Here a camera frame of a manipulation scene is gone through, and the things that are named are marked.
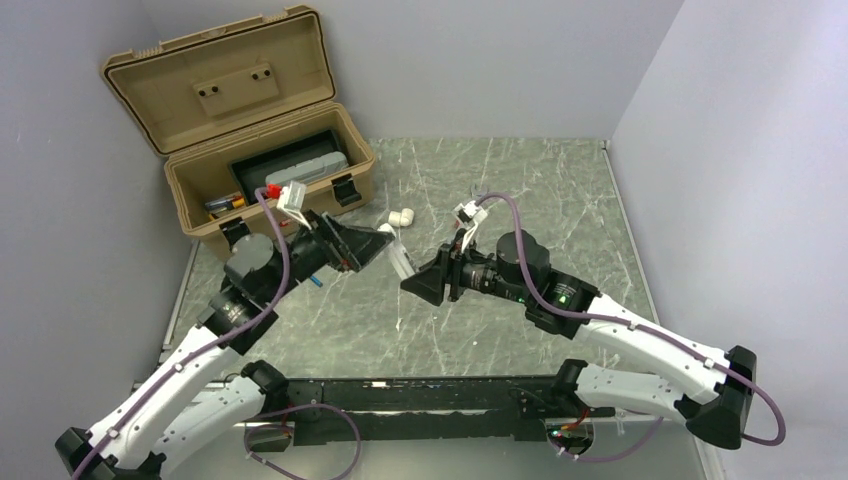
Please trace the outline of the white remote control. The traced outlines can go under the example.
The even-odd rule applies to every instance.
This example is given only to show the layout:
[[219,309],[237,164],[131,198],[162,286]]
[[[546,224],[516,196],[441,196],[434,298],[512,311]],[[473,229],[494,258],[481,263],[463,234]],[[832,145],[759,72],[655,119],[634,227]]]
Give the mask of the white remote control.
[[390,260],[395,272],[401,280],[405,280],[416,273],[414,262],[411,260],[408,251],[397,235],[396,230],[389,224],[383,223],[378,227],[378,230],[392,236],[391,242],[384,249],[384,253]]

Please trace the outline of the white pvc elbow fitting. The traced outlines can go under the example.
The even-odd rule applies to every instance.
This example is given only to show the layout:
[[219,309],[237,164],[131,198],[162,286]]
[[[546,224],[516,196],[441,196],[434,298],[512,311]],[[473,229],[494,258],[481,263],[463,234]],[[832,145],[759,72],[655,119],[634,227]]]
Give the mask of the white pvc elbow fitting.
[[403,208],[398,211],[390,211],[387,223],[393,228],[410,227],[415,218],[415,212],[411,208]]

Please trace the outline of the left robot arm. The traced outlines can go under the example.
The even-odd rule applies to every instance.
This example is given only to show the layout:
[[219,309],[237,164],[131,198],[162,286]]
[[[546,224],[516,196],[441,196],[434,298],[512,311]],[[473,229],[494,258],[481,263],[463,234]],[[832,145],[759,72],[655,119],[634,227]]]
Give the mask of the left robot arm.
[[307,212],[289,241],[232,222],[225,281],[176,351],[112,413],[70,428],[55,448],[74,479],[166,479],[234,424],[279,417],[288,380],[265,361],[246,365],[215,397],[196,397],[242,359],[276,321],[282,294],[325,266],[359,272],[396,239],[394,229],[346,226]]

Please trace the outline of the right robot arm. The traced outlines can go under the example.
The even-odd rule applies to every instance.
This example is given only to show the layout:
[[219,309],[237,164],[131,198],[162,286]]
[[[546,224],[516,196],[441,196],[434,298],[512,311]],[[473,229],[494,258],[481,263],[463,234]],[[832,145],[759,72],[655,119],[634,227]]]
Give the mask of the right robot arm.
[[624,308],[610,296],[550,265],[549,251],[529,233],[518,244],[508,232],[493,254],[461,244],[442,245],[421,268],[405,249],[389,250],[403,291],[435,306],[456,301],[466,290],[525,307],[537,328],[574,341],[595,343],[639,363],[644,372],[616,372],[568,359],[551,388],[557,411],[620,408],[668,418],[697,438],[728,450],[740,448],[753,391],[756,354],[735,346],[727,351],[703,345]]

